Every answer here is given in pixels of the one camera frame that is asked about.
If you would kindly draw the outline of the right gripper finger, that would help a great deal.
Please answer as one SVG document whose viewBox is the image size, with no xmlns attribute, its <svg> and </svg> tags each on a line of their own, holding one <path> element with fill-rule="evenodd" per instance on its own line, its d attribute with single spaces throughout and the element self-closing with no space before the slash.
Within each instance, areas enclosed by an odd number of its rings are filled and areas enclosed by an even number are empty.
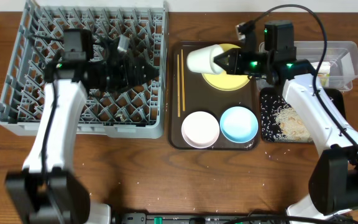
<svg viewBox="0 0 358 224">
<path fill-rule="evenodd" d="M 232 60 L 233 50 L 229 49 L 214 57 L 214 62 L 230 62 Z"/>
<path fill-rule="evenodd" d="M 213 62 L 213 73 L 219 75 L 221 73 L 226 73 L 228 75 L 233 75 L 233 63 L 231 62 Z"/>
</svg>

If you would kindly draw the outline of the white cup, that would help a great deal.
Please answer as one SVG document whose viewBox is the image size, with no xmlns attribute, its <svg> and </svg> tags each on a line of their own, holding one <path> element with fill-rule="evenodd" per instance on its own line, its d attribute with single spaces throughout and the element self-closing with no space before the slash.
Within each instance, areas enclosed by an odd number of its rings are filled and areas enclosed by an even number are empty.
<svg viewBox="0 0 358 224">
<path fill-rule="evenodd" d="M 194 73 L 219 75 L 223 72 L 223 69 L 214 63 L 214 58 L 222 53 L 224 53 L 224 50 L 218 44 L 194 50 L 187 56 L 187 67 Z"/>
</svg>

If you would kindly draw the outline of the light blue bowl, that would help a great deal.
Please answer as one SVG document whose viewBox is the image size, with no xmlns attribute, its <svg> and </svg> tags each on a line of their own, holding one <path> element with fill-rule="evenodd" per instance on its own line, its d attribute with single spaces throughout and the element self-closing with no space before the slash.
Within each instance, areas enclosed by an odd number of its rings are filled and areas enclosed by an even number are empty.
<svg viewBox="0 0 358 224">
<path fill-rule="evenodd" d="M 242 106 L 228 108 L 221 115 L 219 125 L 226 139 L 239 144 L 253 140 L 259 130 L 256 115 Z"/>
</svg>

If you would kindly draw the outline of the white paper napkin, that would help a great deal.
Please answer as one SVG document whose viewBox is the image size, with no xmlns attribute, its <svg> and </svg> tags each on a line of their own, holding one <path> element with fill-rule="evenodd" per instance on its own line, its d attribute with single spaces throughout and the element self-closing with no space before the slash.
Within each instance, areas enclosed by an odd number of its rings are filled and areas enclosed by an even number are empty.
<svg viewBox="0 0 358 224">
<path fill-rule="evenodd" d="M 312 62 L 311 65 L 315 70 L 317 70 L 319 63 L 318 62 Z M 318 70 L 318 74 L 322 75 L 328 75 L 331 71 L 331 64 L 330 62 L 323 62 Z"/>
</svg>

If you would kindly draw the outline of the green snack wrapper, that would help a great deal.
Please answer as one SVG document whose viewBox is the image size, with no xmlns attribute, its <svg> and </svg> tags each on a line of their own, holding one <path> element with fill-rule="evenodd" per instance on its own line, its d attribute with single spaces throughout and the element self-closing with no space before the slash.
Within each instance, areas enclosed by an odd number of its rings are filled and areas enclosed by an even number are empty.
<svg viewBox="0 0 358 224">
<path fill-rule="evenodd" d="M 319 79 L 321 82 L 321 85 L 323 87 L 328 87 L 329 86 L 329 78 L 330 78 L 330 74 L 319 74 Z"/>
</svg>

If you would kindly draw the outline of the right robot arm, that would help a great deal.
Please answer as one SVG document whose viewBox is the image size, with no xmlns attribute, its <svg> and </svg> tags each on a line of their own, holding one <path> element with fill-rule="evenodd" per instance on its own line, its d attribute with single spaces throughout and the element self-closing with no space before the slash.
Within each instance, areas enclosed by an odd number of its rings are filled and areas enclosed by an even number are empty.
<svg viewBox="0 0 358 224">
<path fill-rule="evenodd" d="M 327 220 L 358 208 L 358 132 L 329 99 L 307 60 L 298 60 L 291 21 L 265 23 L 264 52 L 234 48 L 213 62 L 229 75 L 262 78 L 296 111 L 319 154 L 309 194 L 287 208 L 293 217 Z"/>
</svg>

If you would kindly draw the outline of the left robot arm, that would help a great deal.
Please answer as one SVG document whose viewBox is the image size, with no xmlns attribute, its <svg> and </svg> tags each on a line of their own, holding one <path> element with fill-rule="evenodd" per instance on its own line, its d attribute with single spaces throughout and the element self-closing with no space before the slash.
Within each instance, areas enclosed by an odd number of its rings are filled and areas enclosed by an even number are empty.
<svg viewBox="0 0 358 224">
<path fill-rule="evenodd" d="M 63 50 L 43 70 L 44 109 L 22 170 L 9 172 L 7 192 L 23 223 L 113 223 L 111 207 L 94 203 L 73 171 L 80 115 L 92 89 L 122 92 L 158 77 L 142 58 L 131 58 L 129 39 L 100 38 L 104 57 L 94 60 L 93 34 L 67 29 Z"/>
</svg>

